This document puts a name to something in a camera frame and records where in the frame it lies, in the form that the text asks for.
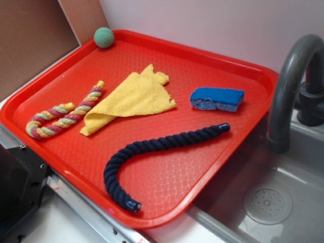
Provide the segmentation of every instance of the red tray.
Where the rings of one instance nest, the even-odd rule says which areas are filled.
[[[183,212],[226,163],[268,111],[277,74],[130,31],[114,34],[110,48],[100,49],[91,40],[17,92],[0,111],[0,121],[114,218],[133,228],[149,228]],[[61,103],[78,105],[98,80],[106,82],[104,98],[131,72],[141,72],[151,63],[154,71],[169,75],[166,89],[177,108],[156,115],[118,117],[89,137],[79,133],[82,120],[51,139],[34,140],[26,134],[25,126],[36,113]],[[237,112],[197,110],[189,97],[198,87],[245,90],[245,100]],[[221,123],[229,123],[231,131],[219,138],[138,155],[121,168],[120,184],[142,203],[140,212],[121,209],[107,194],[103,170],[110,157],[127,144]]]

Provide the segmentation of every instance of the tennis ball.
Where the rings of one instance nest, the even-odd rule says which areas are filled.
[[[95,40],[97,46],[101,48],[108,48],[114,42],[115,36],[110,29],[101,27],[96,30],[93,39]]]

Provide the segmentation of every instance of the microfiber cloth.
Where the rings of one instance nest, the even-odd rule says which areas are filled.
[[[89,136],[109,122],[120,117],[158,114],[177,106],[163,87],[169,76],[154,73],[153,64],[141,74],[131,73],[109,96],[85,116],[85,127],[80,133]]]

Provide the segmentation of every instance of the gray faucet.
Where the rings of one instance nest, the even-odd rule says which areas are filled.
[[[305,72],[306,81],[301,83]],[[310,127],[324,123],[324,42],[315,34],[305,35],[295,43],[280,72],[268,122],[271,152],[289,150],[294,107],[299,110],[300,123]]]

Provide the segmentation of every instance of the sink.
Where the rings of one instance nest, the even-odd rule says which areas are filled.
[[[324,242],[324,133],[292,122],[291,149],[278,155],[266,130],[267,117],[193,204],[237,242]]]

